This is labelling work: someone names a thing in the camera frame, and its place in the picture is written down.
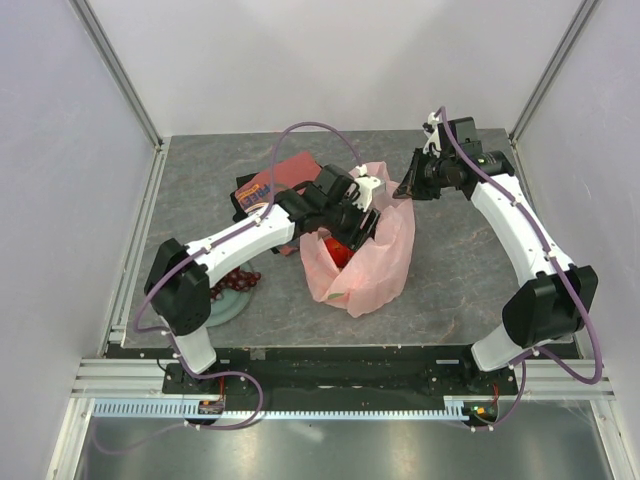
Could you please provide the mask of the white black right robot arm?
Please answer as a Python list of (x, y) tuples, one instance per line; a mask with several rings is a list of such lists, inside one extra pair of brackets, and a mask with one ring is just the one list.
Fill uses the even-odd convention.
[(423, 125), (427, 141), (413, 153), (396, 188), (398, 199), (428, 201), (454, 188), (485, 217), (505, 250), (519, 288), (502, 309), (502, 323), (470, 348), (471, 360), (458, 368), (467, 392), (483, 392), (494, 371), (530, 355), (550, 356), (549, 343), (585, 330), (598, 277), (578, 266), (551, 238), (528, 203), (506, 154), (487, 151), (471, 117), (447, 119), (444, 111)]

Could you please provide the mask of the red apple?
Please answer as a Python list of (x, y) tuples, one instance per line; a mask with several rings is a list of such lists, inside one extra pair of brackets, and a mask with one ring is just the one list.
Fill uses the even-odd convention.
[(354, 251), (341, 244), (333, 237), (324, 239), (325, 247), (338, 269), (343, 269), (353, 258)]

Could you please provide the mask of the pink plastic bag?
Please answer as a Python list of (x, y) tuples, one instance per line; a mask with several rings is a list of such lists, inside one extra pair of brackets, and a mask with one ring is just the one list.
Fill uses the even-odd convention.
[(300, 258), (314, 301), (344, 309), (357, 318), (398, 297), (408, 277), (414, 238), (415, 216), (410, 199), (394, 199), (398, 182), (384, 162), (366, 164), (370, 175), (385, 182), (386, 191), (374, 199), (381, 212), (375, 235), (367, 239), (346, 266), (338, 268), (320, 230), (300, 238)]

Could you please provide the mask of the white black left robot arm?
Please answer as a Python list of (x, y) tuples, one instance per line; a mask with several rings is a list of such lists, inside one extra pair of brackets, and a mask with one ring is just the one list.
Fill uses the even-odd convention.
[(365, 167), (351, 175), (327, 165), (314, 180), (275, 194), (215, 235), (188, 244), (174, 238), (163, 242), (144, 286), (144, 304), (160, 317), (160, 331), (186, 364), (185, 382), (198, 393), (218, 385), (217, 355), (205, 323), (211, 290), (220, 280), (254, 257), (318, 230), (357, 251), (374, 235), (380, 217), (374, 201), (385, 190), (384, 180)]

